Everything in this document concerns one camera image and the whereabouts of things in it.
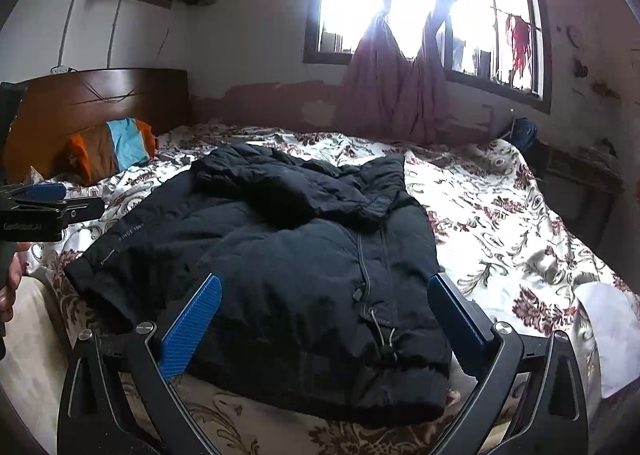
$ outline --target white paper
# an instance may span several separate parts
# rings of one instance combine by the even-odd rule
[[[584,283],[575,295],[593,327],[606,399],[640,377],[640,322],[626,295],[612,285]]]

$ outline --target curtain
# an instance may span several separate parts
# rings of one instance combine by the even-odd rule
[[[336,115],[337,128],[347,134],[388,136],[394,108],[410,63],[386,22],[392,0],[372,20],[351,59]]]
[[[392,137],[419,144],[436,141],[449,119],[446,80],[436,34],[457,0],[436,0],[427,18],[422,46],[402,84],[391,126]]]

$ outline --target pillow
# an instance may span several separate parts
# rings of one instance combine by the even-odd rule
[[[155,153],[151,127],[132,118],[87,128],[66,142],[66,155],[86,186],[148,162]]]

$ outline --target black jacket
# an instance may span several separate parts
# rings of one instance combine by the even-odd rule
[[[337,168],[233,145],[157,188],[66,274],[130,328],[213,273],[222,305],[192,374],[280,408],[392,426],[444,410],[451,352],[426,295],[437,270],[403,156]]]

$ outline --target wooden headboard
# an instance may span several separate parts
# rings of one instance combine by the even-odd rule
[[[30,166],[44,178],[68,170],[69,135],[106,121],[137,118],[156,136],[193,122],[184,70],[83,70],[27,83],[4,147],[9,182],[23,181]]]

